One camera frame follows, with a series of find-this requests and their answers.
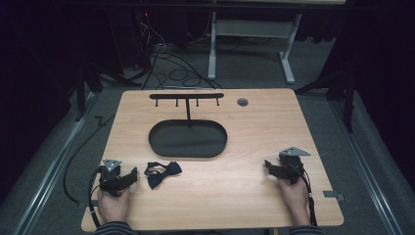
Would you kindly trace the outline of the dark navy bow tie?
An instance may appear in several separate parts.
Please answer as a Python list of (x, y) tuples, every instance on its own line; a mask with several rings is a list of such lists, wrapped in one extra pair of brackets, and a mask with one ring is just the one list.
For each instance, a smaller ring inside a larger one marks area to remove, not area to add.
[(166, 177), (176, 175), (182, 172), (181, 166), (177, 162), (161, 164), (150, 162), (147, 165), (144, 174), (147, 176), (148, 184), (151, 189), (158, 187)]

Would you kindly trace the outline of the person's left hand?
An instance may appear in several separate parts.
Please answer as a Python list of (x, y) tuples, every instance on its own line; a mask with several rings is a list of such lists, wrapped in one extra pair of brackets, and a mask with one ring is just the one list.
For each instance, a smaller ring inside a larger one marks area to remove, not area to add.
[(127, 220), (129, 194), (129, 188), (124, 189), (119, 197), (113, 197), (101, 190), (97, 192), (99, 214), (106, 223)]

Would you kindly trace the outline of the black metal stand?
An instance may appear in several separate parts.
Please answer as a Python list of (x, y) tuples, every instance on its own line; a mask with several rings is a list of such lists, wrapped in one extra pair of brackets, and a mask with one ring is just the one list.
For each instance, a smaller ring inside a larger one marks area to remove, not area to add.
[(354, 97), (354, 71), (351, 68), (334, 71), (324, 75), (317, 80), (296, 89), (297, 95), (302, 95), (313, 89), (326, 87), (326, 98), (328, 101), (344, 101), (343, 122), (348, 132), (352, 132), (351, 117)]
[(85, 86), (88, 86), (93, 93), (100, 93), (103, 90), (100, 75), (108, 75), (113, 80), (127, 86), (140, 87), (141, 83), (133, 82), (120, 74), (111, 72), (95, 63), (83, 62), (79, 65), (76, 73), (76, 98), (78, 114), (76, 121), (80, 121), (86, 115)]

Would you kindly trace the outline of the white metal table frame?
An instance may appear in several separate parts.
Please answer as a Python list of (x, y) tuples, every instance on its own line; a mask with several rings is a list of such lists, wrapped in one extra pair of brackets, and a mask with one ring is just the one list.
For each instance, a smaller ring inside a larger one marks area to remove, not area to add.
[(294, 84), (295, 78), (289, 62), (289, 56), (300, 26), (301, 14), (296, 14), (290, 22), (264, 22), (248, 20), (218, 19), (216, 12), (211, 14), (210, 49), (208, 56), (207, 77), (216, 77), (216, 38), (218, 36), (282, 38), (287, 41), (284, 51), (279, 53), (279, 60), (288, 84)]

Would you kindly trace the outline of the grey metal floor rail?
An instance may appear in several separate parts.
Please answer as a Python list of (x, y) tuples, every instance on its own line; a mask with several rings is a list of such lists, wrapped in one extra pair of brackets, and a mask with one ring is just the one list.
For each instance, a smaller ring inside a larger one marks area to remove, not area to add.
[(69, 150), (71, 149), (75, 138), (85, 123), (84, 116), (87, 115), (92, 109), (96, 99), (97, 95), (93, 92), (90, 92), (87, 95), (84, 114), (74, 122), (70, 128), (69, 137), (65, 140), (57, 156), (47, 167), (46, 174), (40, 182), (38, 189), (35, 191), (34, 196), (31, 199), (27, 209), (25, 210), (22, 219), (17, 225), (17, 228), (13, 232), (13, 235), (29, 235), (29, 233), (32, 231), (33, 226), (43, 211), (43, 208), (46, 205), (51, 193), (53, 192), (53, 189), (61, 173), (64, 171), (65, 164), (69, 161)]
[(347, 129), (344, 124), (344, 116), (342, 110), (337, 102), (329, 102), (329, 106), (339, 123), (348, 145), (352, 150), (354, 161), (357, 164), (357, 168), (362, 178), (362, 181), (370, 195), (370, 198), (381, 218), (389, 235), (403, 235), (402, 229), (398, 224), (398, 221), (392, 212), (390, 203), (388, 202), (386, 195), (379, 186), (369, 164), (366, 162), (364, 155), (357, 143), (357, 140), (353, 134)]

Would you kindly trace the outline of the person's right hand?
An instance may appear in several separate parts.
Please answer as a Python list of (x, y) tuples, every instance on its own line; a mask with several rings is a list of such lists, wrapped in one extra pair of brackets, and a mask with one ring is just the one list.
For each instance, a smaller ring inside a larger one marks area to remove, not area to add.
[(302, 180), (292, 184), (288, 179), (278, 179), (284, 202), (294, 226), (310, 225), (307, 211), (307, 189)]

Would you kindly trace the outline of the grey tape piece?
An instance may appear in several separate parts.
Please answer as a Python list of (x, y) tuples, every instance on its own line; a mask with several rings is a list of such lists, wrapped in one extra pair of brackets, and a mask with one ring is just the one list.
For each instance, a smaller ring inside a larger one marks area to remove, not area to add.
[(323, 195), (325, 198), (334, 198), (338, 202), (342, 202), (345, 199), (345, 196), (337, 191), (324, 191)]

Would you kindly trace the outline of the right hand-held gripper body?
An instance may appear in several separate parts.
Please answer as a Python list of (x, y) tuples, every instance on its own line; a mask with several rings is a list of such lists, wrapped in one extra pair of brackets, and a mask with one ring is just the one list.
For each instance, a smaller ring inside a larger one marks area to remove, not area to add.
[(279, 178), (288, 179), (296, 184), (298, 178), (304, 175), (303, 163), (300, 157), (310, 156), (310, 153), (297, 147), (290, 147), (279, 152), (280, 173)]

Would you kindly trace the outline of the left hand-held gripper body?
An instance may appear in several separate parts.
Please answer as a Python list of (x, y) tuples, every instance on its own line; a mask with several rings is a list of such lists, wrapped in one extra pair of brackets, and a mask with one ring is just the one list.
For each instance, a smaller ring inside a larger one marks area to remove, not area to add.
[(120, 164), (121, 161), (103, 159), (103, 165), (99, 167), (100, 189), (113, 197), (118, 197), (121, 191), (119, 188)]

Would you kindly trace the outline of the black hook stand with tray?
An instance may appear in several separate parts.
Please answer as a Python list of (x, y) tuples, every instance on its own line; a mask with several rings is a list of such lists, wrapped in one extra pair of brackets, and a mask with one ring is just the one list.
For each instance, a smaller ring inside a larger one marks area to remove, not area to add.
[(196, 106), (203, 99), (214, 99), (219, 105), (223, 93), (208, 94), (151, 94), (150, 98), (159, 105), (159, 100), (185, 101), (185, 119), (165, 119), (155, 124), (148, 140), (154, 153), (166, 158), (208, 159), (220, 155), (226, 147), (228, 135), (222, 124), (210, 119), (191, 117), (190, 101)]

